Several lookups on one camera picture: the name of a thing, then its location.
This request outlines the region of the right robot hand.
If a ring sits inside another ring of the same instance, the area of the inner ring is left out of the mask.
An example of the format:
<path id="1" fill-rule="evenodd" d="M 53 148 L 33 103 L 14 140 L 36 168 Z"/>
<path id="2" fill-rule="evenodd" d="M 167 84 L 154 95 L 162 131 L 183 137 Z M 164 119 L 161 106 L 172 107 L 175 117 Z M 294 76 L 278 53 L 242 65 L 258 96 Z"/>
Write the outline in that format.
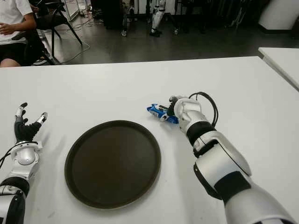
<path id="1" fill-rule="evenodd" d="M 210 124 L 201 111 L 200 103 L 195 99 L 171 96 L 169 102 L 167 115 L 178 118 L 180 130 L 184 134 L 187 134 L 190 127 L 198 122 L 207 122 Z"/>

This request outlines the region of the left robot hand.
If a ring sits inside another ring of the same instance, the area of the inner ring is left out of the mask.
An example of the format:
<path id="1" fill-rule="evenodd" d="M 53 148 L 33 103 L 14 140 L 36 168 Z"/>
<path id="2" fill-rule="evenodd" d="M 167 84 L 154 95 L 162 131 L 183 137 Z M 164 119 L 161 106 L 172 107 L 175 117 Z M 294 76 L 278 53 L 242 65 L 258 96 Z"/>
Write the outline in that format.
<path id="1" fill-rule="evenodd" d="M 14 135 L 17 143 L 22 141 L 32 141 L 48 118 L 48 113 L 44 112 L 35 122 L 27 125 L 26 123 L 28 119 L 23 118 L 23 115 L 26 113 L 25 108 L 27 105 L 27 102 L 22 103 L 17 108 L 14 116 Z"/>

